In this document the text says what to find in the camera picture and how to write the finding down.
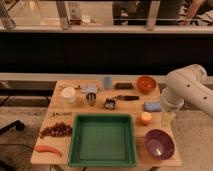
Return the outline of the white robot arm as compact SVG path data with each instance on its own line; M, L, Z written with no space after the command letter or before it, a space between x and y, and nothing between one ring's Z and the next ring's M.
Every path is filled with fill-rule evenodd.
M213 118L213 90L204 85L206 70L198 64L173 70L166 75L166 87L160 95L163 108L161 125L167 127L187 101Z

